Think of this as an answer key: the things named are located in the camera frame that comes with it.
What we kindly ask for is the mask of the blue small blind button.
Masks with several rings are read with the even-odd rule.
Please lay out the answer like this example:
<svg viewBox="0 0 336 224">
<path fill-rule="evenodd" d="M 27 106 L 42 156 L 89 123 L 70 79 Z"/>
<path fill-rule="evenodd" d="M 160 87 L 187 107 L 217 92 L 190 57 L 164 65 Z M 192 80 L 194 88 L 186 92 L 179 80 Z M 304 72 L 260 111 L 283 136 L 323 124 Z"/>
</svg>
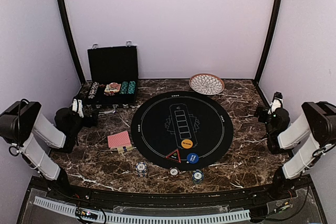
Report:
<svg viewBox="0 0 336 224">
<path fill-rule="evenodd" d="M 199 156 L 196 153 L 189 153 L 186 161 L 190 164 L 196 164 L 199 161 Z"/>
</svg>

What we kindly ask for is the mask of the orange big blind button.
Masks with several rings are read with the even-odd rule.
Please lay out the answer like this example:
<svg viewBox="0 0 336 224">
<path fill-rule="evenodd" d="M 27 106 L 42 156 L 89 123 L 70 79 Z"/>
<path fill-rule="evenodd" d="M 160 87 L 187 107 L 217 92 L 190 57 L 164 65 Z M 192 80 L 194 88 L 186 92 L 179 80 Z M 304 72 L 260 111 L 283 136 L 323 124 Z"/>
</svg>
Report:
<svg viewBox="0 0 336 224">
<path fill-rule="evenodd" d="M 189 140 L 189 139 L 184 139 L 182 142 L 181 142 L 181 146 L 185 149 L 189 149 L 189 148 L 192 148 L 193 147 L 193 141 L 192 140 Z"/>
</svg>

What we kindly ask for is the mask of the red triangular all-in button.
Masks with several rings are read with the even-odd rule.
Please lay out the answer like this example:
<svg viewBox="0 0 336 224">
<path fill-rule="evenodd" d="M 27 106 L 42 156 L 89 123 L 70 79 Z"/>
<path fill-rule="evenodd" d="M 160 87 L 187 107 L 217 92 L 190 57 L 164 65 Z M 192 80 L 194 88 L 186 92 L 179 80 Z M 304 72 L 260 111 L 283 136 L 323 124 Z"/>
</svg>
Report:
<svg viewBox="0 0 336 224">
<path fill-rule="evenodd" d="M 173 152 L 169 153 L 165 158 L 169 159 L 171 161 L 175 161 L 177 163 L 180 163 L 181 162 L 181 157 L 180 157 L 179 149 L 177 148 Z"/>
</svg>

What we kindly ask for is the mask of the brown white chip stack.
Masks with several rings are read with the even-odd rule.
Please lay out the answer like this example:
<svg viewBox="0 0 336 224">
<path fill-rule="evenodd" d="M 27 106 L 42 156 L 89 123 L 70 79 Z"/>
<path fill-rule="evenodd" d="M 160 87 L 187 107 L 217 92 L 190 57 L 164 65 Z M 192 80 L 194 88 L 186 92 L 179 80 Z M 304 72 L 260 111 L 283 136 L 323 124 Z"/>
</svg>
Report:
<svg viewBox="0 0 336 224">
<path fill-rule="evenodd" d="M 179 169 L 176 168 L 176 167 L 172 167 L 172 168 L 169 169 L 169 175 L 170 175 L 171 177 L 176 177 L 176 176 L 179 175 L 179 173 L 180 173 L 180 171 L 179 171 Z"/>
</svg>

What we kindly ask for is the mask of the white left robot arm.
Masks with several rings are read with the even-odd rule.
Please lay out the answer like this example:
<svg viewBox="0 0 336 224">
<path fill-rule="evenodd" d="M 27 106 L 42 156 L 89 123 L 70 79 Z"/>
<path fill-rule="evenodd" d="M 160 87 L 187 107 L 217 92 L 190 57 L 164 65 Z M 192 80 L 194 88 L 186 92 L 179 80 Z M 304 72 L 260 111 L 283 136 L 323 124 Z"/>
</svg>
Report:
<svg viewBox="0 0 336 224">
<path fill-rule="evenodd" d="M 68 154 L 78 145 L 80 130 L 97 124 L 98 112 L 84 114 L 82 101 L 78 99 L 73 100 L 70 108 L 56 112 L 54 124 L 42 114 L 39 102 L 21 99 L 1 114 L 1 137 L 9 144 L 12 156 L 21 155 L 32 169 L 54 186 L 53 191 L 61 200 L 69 201 L 74 197 L 74 189 L 68 175 L 49 157 L 38 139 L 52 150 Z"/>
</svg>

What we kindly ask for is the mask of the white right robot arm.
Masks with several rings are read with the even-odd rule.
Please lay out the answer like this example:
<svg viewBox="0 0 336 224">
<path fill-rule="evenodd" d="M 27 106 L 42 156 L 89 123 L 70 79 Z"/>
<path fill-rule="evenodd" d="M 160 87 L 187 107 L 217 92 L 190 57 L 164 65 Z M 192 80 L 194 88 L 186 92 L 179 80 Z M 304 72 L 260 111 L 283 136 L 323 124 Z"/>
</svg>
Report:
<svg viewBox="0 0 336 224">
<path fill-rule="evenodd" d="M 290 121 L 289 112 L 284 108 L 283 96 L 276 92 L 269 106 L 258 105 L 254 116 L 266 128 L 268 149 L 272 154 L 282 154 L 296 149 L 295 155 L 273 176 L 268 195 L 280 199 L 293 186 L 293 180 L 328 151 L 335 148 L 335 105 L 327 102 L 304 102 L 302 114 Z"/>
</svg>

